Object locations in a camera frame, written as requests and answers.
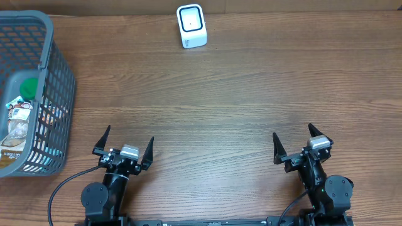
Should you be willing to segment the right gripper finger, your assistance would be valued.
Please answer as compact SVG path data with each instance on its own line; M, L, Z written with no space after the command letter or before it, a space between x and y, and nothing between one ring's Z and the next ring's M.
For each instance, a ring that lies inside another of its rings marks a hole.
M283 158L287 157L287 153L277 135L277 133L273 133L273 144L274 144L274 164L281 164L283 162Z
M312 123L308 124L308 130L311 137L324 136L324 134L319 131Z

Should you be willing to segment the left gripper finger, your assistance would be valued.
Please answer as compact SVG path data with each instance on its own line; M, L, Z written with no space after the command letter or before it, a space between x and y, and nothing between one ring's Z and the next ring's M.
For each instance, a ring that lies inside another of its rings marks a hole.
M110 130L111 130L111 126L108 125L108 127L107 127L106 131L104 132L103 136L95 144L94 150L101 150L101 151L104 150Z
M153 143L154 137L152 137L147 145L147 148L143 154L143 158L141 160L141 169L148 170L151 164L153 163Z

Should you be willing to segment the orange tissue pack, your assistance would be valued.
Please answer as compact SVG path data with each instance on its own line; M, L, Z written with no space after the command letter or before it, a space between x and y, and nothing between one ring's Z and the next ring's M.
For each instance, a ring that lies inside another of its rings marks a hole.
M52 125L57 119L61 119L65 116L65 107L56 107L52 105L46 105L44 108L39 108L40 119L48 125Z

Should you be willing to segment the beige snack pouch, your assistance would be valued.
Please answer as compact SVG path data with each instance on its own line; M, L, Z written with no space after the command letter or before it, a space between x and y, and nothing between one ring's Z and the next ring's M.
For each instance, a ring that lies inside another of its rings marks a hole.
M33 106L22 96L6 104L8 110L8 134L1 141L1 169L15 162L23 152Z

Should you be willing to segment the green lid jar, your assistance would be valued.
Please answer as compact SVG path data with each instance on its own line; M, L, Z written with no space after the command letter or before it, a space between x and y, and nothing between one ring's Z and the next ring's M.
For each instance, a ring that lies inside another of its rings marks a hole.
M26 80L24 80L19 86L21 97L27 102L33 100L36 96L37 86L37 78L27 78Z

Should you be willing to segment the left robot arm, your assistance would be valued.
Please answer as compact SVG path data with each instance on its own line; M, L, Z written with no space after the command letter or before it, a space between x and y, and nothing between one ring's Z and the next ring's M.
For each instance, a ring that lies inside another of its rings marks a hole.
M121 149L105 150L110 130L106 129L92 151L99 157L97 167L105 168L106 172L101 183L91 183L82 191L85 225L134 225L130 217L121 213L129 177L148 170L153 163L153 138L139 161L139 149L135 146L125 144Z

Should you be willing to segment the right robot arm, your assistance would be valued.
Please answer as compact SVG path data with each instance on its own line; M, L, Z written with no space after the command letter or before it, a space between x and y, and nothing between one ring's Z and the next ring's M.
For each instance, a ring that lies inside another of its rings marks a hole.
M273 133L273 163L284 164L289 173L297 171L305 191L292 201L278 216L266 218L267 225L353 225L346 211L351 208L352 180L342 175L327 176L322 163L331 157L333 140L320 132L313 124L308 125L311 138L296 154L288 155L277 133ZM288 211L307 196L311 208L301 209L296 216L287 217Z

